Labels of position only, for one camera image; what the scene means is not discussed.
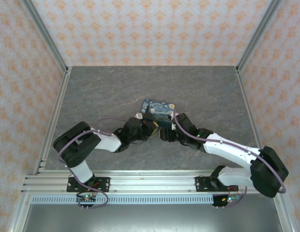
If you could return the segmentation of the starry night print tin box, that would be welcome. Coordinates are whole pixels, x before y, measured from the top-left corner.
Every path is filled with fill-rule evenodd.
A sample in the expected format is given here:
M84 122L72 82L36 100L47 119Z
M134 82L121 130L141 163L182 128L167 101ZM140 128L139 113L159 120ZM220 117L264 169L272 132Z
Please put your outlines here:
M144 119L155 121L159 127L171 128L171 115L174 109L173 103L145 99L140 112Z

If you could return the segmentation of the circuit board with leds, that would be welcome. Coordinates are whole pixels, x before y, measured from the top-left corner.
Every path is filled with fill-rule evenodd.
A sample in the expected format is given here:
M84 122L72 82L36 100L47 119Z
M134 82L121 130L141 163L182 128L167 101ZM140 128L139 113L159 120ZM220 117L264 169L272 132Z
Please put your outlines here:
M228 203L231 203L231 202L234 202L234 201L238 201L240 198L241 198L240 195L235 195L235 196L228 196L228 195L225 195L225 196L222 197L221 201L222 201L222 202L228 202Z
M94 203L96 202L96 196L93 193L78 193L76 194L76 197L78 198L78 202L80 203Z

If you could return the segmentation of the grey metal panel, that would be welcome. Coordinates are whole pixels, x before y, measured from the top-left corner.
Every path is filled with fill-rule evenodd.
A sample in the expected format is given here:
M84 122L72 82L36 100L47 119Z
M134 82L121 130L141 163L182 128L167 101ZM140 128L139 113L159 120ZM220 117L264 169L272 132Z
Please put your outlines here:
M30 207L22 232L283 232L271 204L109 205L81 210L75 205Z

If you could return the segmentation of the aluminium mounting rail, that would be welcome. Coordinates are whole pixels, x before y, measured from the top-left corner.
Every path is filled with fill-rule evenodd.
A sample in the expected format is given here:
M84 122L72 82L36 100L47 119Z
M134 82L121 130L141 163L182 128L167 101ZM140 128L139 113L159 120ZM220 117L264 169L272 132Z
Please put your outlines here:
M195 177L209 176L209 170L94 171L98 177L110 177L109 194L195 194ZM27 175L21 188L28 194L60 194L67 188L69 171L43 170Z

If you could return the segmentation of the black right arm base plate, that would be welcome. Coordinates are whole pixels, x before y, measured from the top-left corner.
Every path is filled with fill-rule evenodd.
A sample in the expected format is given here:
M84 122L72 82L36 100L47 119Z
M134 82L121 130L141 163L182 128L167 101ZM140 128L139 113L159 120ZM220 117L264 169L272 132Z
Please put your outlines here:
M222 184L217 177L195 177L195 189L197 192L227 192L228 186Z

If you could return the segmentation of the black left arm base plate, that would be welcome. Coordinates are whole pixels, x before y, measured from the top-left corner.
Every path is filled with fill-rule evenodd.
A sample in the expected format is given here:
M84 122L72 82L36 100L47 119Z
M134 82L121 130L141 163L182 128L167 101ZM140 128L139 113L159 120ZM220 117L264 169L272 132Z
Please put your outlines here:
M110 186L110 177L92 177L89 181L84 183L87 187L82 186L80 183L77 182L77 180L74 177L68 178L67 183L67 192L94 192L92 189L88 188L94 188L101 190L103 192L109 192L109 186Z

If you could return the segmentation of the aluminium table side rail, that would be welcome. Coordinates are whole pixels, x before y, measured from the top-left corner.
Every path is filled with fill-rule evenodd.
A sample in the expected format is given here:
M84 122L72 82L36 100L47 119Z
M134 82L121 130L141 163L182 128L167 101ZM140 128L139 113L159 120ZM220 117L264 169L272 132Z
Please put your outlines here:
M65 70L65 72L63 73L62 82L60 84L57 98L56 98L55 104L53 106L50 122L49 122L48 128L46 130L45 140L43 142L41 152L38 156L38 160L35 164L35 168L34 168L34 172L33 172L34 175L38 174L41 164L43 163L43 161L45 161L47 159L47 156L49 154L49 150L51 148L51 143L52 143L52 138L53 138L57 120L58 120L58 117L60 114L62 101L63 101L65 91L66 91L66 88L67 88L67 85L69 82L71 71L72 71L72 66L69 66L67 68L67 70Z
M249 105L249 98L244 89L244 82L241 78L240 72L235 68L236 79L240 89L240 99L244 105L244 122L239 123L240 127L240 139L237 140L237 143L242 144L245 147L245 158L248 164L248 170L252 165L252 161L258 160L258 158L253 155L259 155L259 150L263 148L261 139L259 138L259 133L257 130L257 126L254 122L253 113L251 107Z

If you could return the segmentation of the aluminium frame post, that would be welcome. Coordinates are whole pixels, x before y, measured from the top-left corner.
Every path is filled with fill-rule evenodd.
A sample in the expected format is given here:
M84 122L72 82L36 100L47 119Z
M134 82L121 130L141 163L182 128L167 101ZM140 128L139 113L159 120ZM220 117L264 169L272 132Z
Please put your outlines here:
M266 10L262 20L260 21L256 31L254 32L248 46L246 47L238 65L235 67L237 73L241 73L241 71L245 68L249 58L251 57L252 53L254 52L257 44L259 43L260 39L262 38L265 30L269 26L271 20L273 19L277 9L281 5L283 0L272 0L268 9Z
M36 9L32 0L20 0L32 18L36 28L38 29L40 35L42 36L44 42L46 43L48 49L50 50L53 58L60 67L60 69L65 73L68 70L62 55L60 54L54 40L52 39L45 23L43 22L41 16L39 15L38 10Z

